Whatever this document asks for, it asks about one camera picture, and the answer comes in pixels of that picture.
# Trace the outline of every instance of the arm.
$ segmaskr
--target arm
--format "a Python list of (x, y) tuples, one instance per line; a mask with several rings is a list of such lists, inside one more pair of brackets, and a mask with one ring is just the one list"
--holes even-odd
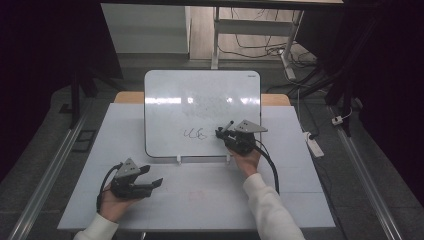
[(266, 186), (257, 172), (260, 153), (253, 150), (246, 156), (240, 156), (230, 150), (236, 159), (237, 166), (247, 177), (243, 189), (249, 197), (259, 236), (262, 240), (305, 239), (292, 216), (283, 206), (280, 196), (274, 188)]
[(93, 222), (75, 235), (74, 240), (106, 240), (112, 239), (118, 229), (118, 221), (133, 203), (140, 199), (121, 199), (109, 191), (110, 184), (103, 192), (100, 213), (97, 213)]

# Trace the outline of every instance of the metal frame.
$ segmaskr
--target metal frame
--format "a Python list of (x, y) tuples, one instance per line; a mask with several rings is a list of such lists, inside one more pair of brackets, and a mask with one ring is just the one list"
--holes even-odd
[(44, 205), (44, 202), (47, 199), (47, 196), (50, 193), (50, 190), (53, 187), (53, 184), (56, 182), (56, 178), (59, 175), (59, 172), (62, 169), (62, 166), (65, 163), (69, 152), (71, 151), (75, 139), (78, 137), (78, 134), (84, 125), (89, 112), (91, 111), (92, 103), (92, 99), (86, 100), (81, 118), (75, 124), (75, 127), (73, 129), (69, 129), (66, 133), (62, 144), (47, 167), (46, 172), (38, 183), (37, 188), (29, 199), (24, 211), (19, 217), (19, 220), (16, 222), (15, 227), (8, 237), (8, 240), (27, 238), (35, 220), (37, 219), (38, 214), (40, 213), (41, 208)]
[(211, 60), (211, 69), (218, 69), (218, 38), (219, 34), (244, 34), (289, 37), (285, 50), (282, 51), (281, 60), (289, 80), (295, 80), (296, 76), (290, 67), (288, 59), (290, 49), (296, 37), (303, 11), (300, 11), (293, 22), (269, 22), (254, 20), (219, 19), (219, 7), (214, 12), (214, 41)]
[[(328, 110), (330, 115), (334, 116), (331, 107), (328, 107)], [(341, 127), (338, 127), (337, 133), (339, 134), (340, 140), (342, 141), (343, 146), (345, 147), (346, 152), (348, 153), (349, 158), (352, 161), (353, 167), (355, 168), (356, 174), (358, 175), (358, 178), (361, 181), (362, 186), (364, 187), (368, 199), (370, 200), (371, 205), (373, 206), (377, 217), (380, 220), (381, 226), (384, 232), (386, 233), (387, 239), (402, 240), (403, 238), (400, 233), (399, 227), (397, 226), (392, 214), (390, 213), (386, 202), (378, 191), (377, 186), (375, 185), (371, 174), (368, 172), (364, 160), (359, 154), (359, 151), (357, 150), (352, 138), (348, 137), (346, 135), (346, 132), (343, 131)]]
[(101, 0), (101, 3), (142, 4), (142, 5), (172, 5), (172, 6), (204, 6), (204, 7), (236, 7), (236, 8), (266, 8), (285, 10), (349, 10), (369, 11), (380, 6), (380, 0), (372, 3), (323, 3), (296, 2), (279, 0)]

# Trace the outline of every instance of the power strip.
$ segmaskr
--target power strip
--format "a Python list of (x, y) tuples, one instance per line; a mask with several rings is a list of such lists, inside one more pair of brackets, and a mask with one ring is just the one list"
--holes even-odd
[(311, 150), (314, 157), (324, 156), (324, 152), (319, 147), (317, 141), (315, 141), (315, 139), (309, 139), (309, 136), (311, 136), (310, 132), (304, 132), (303, 136), (305, 136), (306, 144), (308, 145), (308, 148)]

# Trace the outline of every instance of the human hand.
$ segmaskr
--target human hand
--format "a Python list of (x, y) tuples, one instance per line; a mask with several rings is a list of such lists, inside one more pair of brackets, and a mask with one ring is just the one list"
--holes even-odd
[(228, 151), (234, 156), (237, 166), (244, 173), (246, 178), (258, 172), (259, 158), (261, 157), (258, 151), (253, 150), (245, 156), (241, 156), (229, 148)]
[(133, 203), (141, 199), (123, 199), (117, 198), (110, 191), (110, 183), (105, 187), (102, 194), (102, 205), (100, 207), (100, 215), (111, 222), (118, 222), (124, 215), (125, 211)]

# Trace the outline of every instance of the white clip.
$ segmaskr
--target white clip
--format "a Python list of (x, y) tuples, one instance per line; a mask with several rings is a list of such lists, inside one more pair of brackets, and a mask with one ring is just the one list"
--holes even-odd
[(177, 162), (178, 162), (178, 165), (181, 165), (181, 155), (177, 155)]
[(227, 154), (227, 165), (230, 165), (230, 161), (231, 161), (231, 155)]

